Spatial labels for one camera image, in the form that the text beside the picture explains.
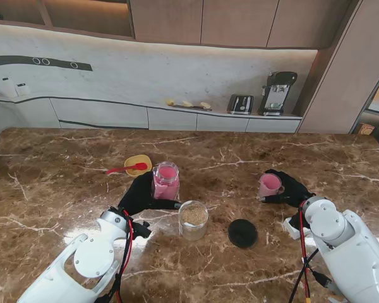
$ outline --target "coffee machine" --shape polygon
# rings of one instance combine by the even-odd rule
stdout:
[[[262,116],[281,116],[284,103],[291,86],[296,82],[298,74],[293,71],[276,71],[270,73],[267,85],[263,86],[263,100],[258,109]]]

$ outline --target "kitchen counter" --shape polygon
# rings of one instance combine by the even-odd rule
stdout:
[[[0,302],[14,302],[80,233],[116,206],[132,182],[105,175],[136,154],[180,168],[181,201],[206,204],[206,236],[178,234],[177,211],[147,210],[148,239],[134,241],[123,276],[124,302],[287,302],[302,266],[298,241],[281,226],[296,209],[256,198],[264,170],[283,170],[340,211],[360,215],[379,239],[379,146],[370,136],[103,129],[7,129],[0,134]],[[258,243],[239,249],[227,238],[245,218]],[[306,240],[308,253],[315,247]],[[124,241],[118,241],[119,255]],[[312,265],[322,269],[320,257]],[[73,266],[68,271],[79,282]],[[329,292],[310,279],[313,302]],[[301,302],[303,289],[299,287]]]

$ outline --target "glass jar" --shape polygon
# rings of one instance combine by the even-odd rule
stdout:
[[[153,170],[153,197],[175,200],[179,191],[178,167],[170,161],[158,164]]]
[[[197,208],[196,213],[198,214],[198,219],[201,218],[200,223],[197,225],[185,222],[184,212],[190,210],[191,208],[192,211],[194,208]],[[209,214],[205,204],[199,201],[187,201],[183,203],[178,211],[179,234],[190,241],[201,239],[207,231],[208,218]]]

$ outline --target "yellow bowl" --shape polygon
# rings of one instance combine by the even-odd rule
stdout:
[[[138,169],[127,169],[125,170],[128,175],[131,177],[137,177],[139,175],[143,175],[146,172],[150,172],[152,170],[152,161],[150,158],[146,155],[137,155],[130,157],[126,159],[124,166],[134,166],[137,163],[146,163],[147,164],[147,169],[145,170],[138,170]]]

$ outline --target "red spoon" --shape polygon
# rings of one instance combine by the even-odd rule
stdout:
[[[136,163],[134,166],[121,167],[120,169],[110,169],[110,170],[107,170],[106,174],[109,175],[113,172],[123,172],[127,169],[145,170],[147,169],[147,164],[140,162],[140,163]]]

